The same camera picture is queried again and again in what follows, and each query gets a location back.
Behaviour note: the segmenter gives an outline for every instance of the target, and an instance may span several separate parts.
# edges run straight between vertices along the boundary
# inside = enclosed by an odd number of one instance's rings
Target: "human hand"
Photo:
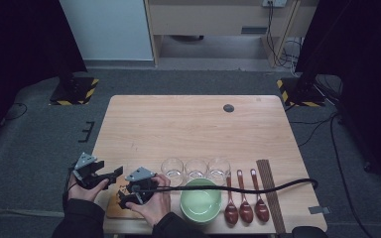
[[[75,198],[93,202],[98,193],[104,189],[108,182],[109,179],[105,179],[93,189],[88,190],[81,187],[79,184],[76,184],[75,176],[71,174],[68,183],[68,187],[70,187],[70,189],[67,192],[67,199],[70,200],[71,198]]]
[[[170,186],[170,180],[164,175],[156,175],[151,180],[156,181],[159,186]],[[144,216],[147,223],[153,227],[171,211],[170,209],[170,192],[154,192],[151,199],[144,205],[126,202],[126,206]]]

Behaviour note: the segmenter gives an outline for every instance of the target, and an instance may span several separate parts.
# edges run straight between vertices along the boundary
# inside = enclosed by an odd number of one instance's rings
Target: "yellow black striped tape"
[[[324,103],[317,103],[317,102],[311,102],[311,101],[303,101],[303,102],[295,103],[290,100],[289,94],[286,90],[286,86],[284,85],[283,81],[280,79],[277,81],[277,84],[278,84],[278,88],[280,88],[280,92],[286,106],[292,106],[294,104],[296,104],[296,106],[311,106],[311,107],[324,106]]]
[[[67,101],[67,100],[60,100],[60,101],[55,101],[51,102],[51,105],[60,105],[60,106],[70,106],[70,105],[82,105],[82,104],[87,104],[89,100],[91,99],[92,94],[94,93],[95,87],[97,86],[98,79],[95,78],[91,85],[89,85],[89,89],[86,93],[85,98],[83,100],[79,101]]]

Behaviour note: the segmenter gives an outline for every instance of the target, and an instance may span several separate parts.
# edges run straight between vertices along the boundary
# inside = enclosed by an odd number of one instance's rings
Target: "electrical outlet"
[[[264,2],[262,3],[262,6],[270,7],[271,3],[276,8],[283,8],[286,6],[287,0],[264,0]]]

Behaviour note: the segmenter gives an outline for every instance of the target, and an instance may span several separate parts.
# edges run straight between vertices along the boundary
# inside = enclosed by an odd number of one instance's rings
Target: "wooden spoon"
[[[253,185],[255,186],[255,190],[259,190],[258,179],[256,178],[256,171],[254,169],[250,170],[250,174],[252,175]],[[257,202],[255,205],[255,213],[258,216],[259,220],[263,222],[267,222],[269,220],[269,210],[268,206],[261,198],[261,194],[256,194]]]
[[[243,172],[241,170],[237,171],[237,178],[239,180],[240,189],[244,189]],[[253,221],[253,210],[252,207],[250,207],[249,202],[247,202],[244,193],[242,193],[242,204],[240,205],[239,214],[244,222],[251,223]]]
[[[231,175],[227,177],[227,186],[231,187]],[[224,210],[225,221],[231,225],[235,225],[239,219],[239,212],[234,205],[233,197],[231,197],[231,191],[228,192],[228,204]]]

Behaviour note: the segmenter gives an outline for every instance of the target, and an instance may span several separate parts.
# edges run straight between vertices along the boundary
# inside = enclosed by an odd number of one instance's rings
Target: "gray carpet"
[[[90,75],[100,79],[89,104],[50,106],[56,78],[29,86],[16,101],[27,105],[21,117],[0,128],[0,209],[62,211],[66,168],[81,152],[92,152],[110,97],[116,94],[274,94],[276,81],[285,72],[102,70]],[[15,105],[8,117],[24,106]],[[291,122],[324,120],[335,111],[325,107],[295,107],[287,112]],[[88,143],[83,129],[95,121]],[[316,125],[292,123],[298,144],[305,142]],[[333,124],[343,173],[353,205],[373,237],[381,237],[381,175],[362,169],[363,160],[343,125]],[[329,122],[300,147],[310,177],[317,179],[320,205],[332,213],[325,216],[329,237],[366,237],[349,208],[336,164]],[[0,215],[0,237],[50,237],[60,217]]]

